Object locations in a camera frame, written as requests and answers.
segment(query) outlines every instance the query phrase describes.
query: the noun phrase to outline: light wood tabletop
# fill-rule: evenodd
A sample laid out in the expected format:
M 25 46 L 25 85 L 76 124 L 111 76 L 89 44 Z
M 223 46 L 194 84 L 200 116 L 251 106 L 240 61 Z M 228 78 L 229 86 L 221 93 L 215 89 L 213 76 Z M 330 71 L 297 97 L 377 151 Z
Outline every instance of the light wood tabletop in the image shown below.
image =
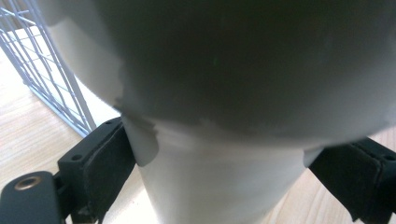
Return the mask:
M 56 161 L 81 140 L 21 84 L 5 58 L 0 57 L 0 189 L 19 175 L 40 170 L 56 173 Z M 394 128 L 372 138 L 396 149 Z M 155 220 L 141 176 L 134 169 L 104 223 L 155 223 Z M 263 223 L 340 224 L 352 220 L 347 210 L 306 170 Z M 395 216 L 390 223 L 396 223 Z

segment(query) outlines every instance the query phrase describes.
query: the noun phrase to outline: metal wire rack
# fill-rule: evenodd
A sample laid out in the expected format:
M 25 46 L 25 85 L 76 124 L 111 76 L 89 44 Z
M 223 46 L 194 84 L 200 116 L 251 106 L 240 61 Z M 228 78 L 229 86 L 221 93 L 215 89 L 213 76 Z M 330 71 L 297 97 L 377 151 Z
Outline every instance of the metal wire rack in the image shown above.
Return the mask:
M 80 135 L 96 128 L 75 75 L 28 0 L 0 0 L 0 47 L 27 85 Z

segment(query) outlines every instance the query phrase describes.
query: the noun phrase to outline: black plastic part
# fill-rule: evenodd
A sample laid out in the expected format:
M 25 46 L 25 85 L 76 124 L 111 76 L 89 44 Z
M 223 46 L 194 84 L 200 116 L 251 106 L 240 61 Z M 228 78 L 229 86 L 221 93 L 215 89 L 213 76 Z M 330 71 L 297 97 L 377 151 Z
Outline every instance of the black plastic part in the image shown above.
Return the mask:
M 14 179 L 1 194 L 0 223 L 64 223 L 56 192 L 49 172 L 35 172 Z
M 396 209 L 396 153 L 366 138 L 325 148 L 309 169 L 364 223 L 388 223 Z
M 61 181 L 71 187 L 73 222 L 103 219 L 135 161 L 120 118 L 90 133 L 58 161 Z

